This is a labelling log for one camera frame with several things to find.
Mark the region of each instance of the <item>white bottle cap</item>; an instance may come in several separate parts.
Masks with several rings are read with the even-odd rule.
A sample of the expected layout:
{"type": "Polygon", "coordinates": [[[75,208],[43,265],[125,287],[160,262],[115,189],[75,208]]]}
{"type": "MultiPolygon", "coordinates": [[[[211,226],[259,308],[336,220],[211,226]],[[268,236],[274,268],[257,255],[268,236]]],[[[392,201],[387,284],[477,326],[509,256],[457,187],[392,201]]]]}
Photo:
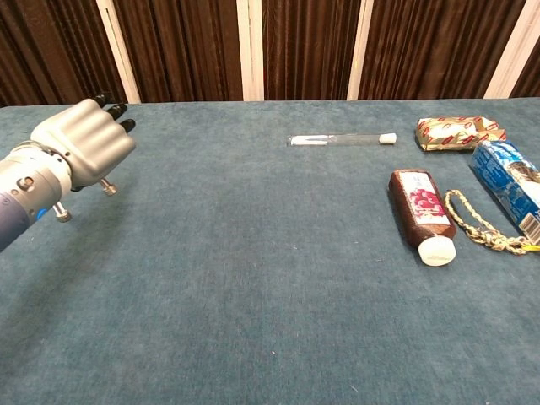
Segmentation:
{"type": "Polygon", "coordinates": [[[418,253],[422,262],[428,266],[443,266],[454,260],[456,247],[452,239],[437,235],[420,243],[418,253]]]}

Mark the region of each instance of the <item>brown plastic bottle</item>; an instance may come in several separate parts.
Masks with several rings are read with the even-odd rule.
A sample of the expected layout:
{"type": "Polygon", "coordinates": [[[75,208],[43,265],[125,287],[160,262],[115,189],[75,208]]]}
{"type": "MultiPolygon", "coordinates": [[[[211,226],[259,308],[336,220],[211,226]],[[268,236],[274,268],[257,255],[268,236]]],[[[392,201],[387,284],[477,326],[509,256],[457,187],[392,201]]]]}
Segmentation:
{"type": "Polygon", "coordinates": [[[451,262],[456,257],[456,226],[431,175],[426,170],[396,170],[388,187],[407,242],[418,248],[422,261],[429,266],[451,262]]]}

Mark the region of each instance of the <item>brown curtain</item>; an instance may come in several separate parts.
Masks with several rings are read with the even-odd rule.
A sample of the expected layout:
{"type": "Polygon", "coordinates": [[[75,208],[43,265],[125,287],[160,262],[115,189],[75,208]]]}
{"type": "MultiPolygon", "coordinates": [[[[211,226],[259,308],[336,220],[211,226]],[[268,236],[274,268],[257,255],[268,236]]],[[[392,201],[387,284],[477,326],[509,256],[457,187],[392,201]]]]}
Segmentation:
{"type": "Polygon", "coordinates": [[[524,3],[375,1],[359,98],[483,97],[524,3]]]}
{"type": "Polygon", "coordinates": [[[540,40],[534,46],[510,97],[540,97],[540,40]]]}
{"type": "Polygon", "coordinates": [[[0,2],[0,104],[126,96],[94,1],[0,2]]]}
{"type": "Polygon", "coordinates": [[[242,100],[235,0],[115,0],[143,102],[242,100]]]}
{"type": "Polygon", "coordinates": [[[262,0],[265,98],[345,100],[360,0],[262,0]]]}

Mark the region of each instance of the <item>wall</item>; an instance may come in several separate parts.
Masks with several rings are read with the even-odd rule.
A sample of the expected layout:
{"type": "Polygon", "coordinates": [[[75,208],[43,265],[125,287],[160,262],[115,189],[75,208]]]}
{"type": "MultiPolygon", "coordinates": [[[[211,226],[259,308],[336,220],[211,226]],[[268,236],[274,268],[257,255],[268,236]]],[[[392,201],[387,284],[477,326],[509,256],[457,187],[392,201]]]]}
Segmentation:
{"type": "Polygon", "coordinates": [[[12,0],[0,105],[540,96],[539,36],[540,0],[12,0]]]}

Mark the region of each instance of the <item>rope knot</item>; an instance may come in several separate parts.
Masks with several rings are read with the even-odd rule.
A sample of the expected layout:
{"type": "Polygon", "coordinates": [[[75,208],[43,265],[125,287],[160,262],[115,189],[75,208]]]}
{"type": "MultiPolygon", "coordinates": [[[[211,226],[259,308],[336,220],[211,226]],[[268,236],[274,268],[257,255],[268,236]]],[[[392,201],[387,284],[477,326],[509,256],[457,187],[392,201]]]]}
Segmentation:
{"type": "Polygon", "coordinates": [[[459,190],[449,190],[446,193],[445,205],[452,218],[465,230],[469,239],[480,245],[486,245],[495,251],[507,250],[515,255],[524,255],[527,253],[527,250],[524,249],[524,247],[532,244],[531,241],[524,236],[508,238],[502,235],[492,224],[483,219],[480,214],[474,210],[473,206],[459,190]],[[457,215],[456,210],[452,206],[451,196],[458,197],[469,213],[471,213],[472,217],[475,218],[487,230],[481,230],[480,228],[465,224],[463,219],[457,215]]]}

